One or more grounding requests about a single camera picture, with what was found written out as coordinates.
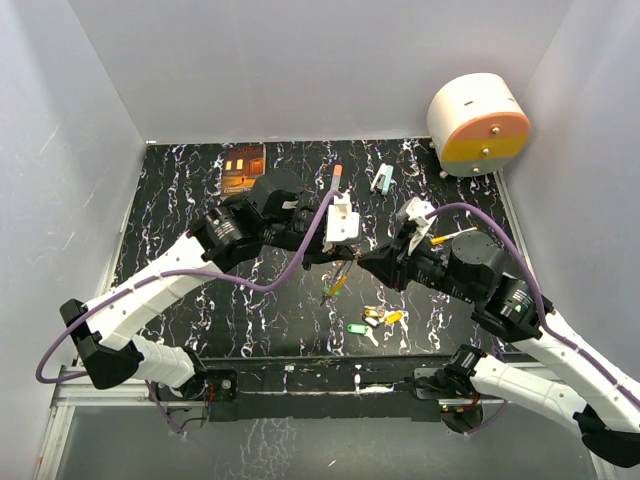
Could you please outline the large keyring with yellow handle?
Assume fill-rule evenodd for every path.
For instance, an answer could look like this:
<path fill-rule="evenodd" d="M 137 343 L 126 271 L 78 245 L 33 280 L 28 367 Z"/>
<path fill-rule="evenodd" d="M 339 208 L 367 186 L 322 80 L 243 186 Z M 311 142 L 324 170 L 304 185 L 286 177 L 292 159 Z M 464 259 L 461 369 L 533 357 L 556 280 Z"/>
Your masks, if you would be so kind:
<path fill-rule="evenodd" d="M 333 266 L 330 275 L 326 278 L 324 283 L 323 293 L 320 300 L 321 305 L 327 303 L 341 291 L 347 281 L 352 265 L 352 260 L 341 260 Z"/>

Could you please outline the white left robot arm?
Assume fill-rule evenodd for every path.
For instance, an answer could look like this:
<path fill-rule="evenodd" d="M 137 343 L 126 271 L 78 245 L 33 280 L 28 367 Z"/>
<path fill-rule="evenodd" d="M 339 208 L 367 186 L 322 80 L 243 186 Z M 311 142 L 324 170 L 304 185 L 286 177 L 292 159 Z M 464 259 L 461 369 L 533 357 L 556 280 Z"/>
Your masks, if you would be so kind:
<path fill-rule="evenodd" d="M 165 253 L 110 293 L 86 303 L 71 299 L 60 309 L 78 354 L 98 390 L 134 378 L 163 384 L 186 399 L 206 387 L 206 368 L 186 347 L 152 342 L 140 330 L 208 281 L 220 280 L 255 292 L 277 289 L 297 266 L 354 259 L 360 215 L 340 177 L 314 208 L 303 199 L 300 177 L 275 170 L 252 188 L 232 195 L 194 220 Z M 261 286 L 231 270 L 256 259 L 269 246 L 293 253 L 285 271 Z"/>

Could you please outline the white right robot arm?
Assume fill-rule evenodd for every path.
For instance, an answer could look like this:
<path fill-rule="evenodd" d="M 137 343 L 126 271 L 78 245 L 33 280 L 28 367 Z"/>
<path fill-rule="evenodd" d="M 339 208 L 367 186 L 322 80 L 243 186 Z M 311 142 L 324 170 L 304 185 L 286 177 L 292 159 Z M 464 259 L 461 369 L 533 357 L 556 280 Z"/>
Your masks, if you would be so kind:
<path fill-rule="evenodd" d="M 505 271 L 509 259 L 482 232 L 457 236 L 446 255 L 396 239 L 359 259 L 385 286 L 402 291 L 414 281 L 473 305 L 482 329 L 554 372 L 555 384 L 522 373 L 468 346 L 446 367 L 447 388 L 501 396 L 577 435 L 603 460 L 639 463 L 639 384 L 578 335 L 549 301 L 538 305 L 531 287 Z"/>

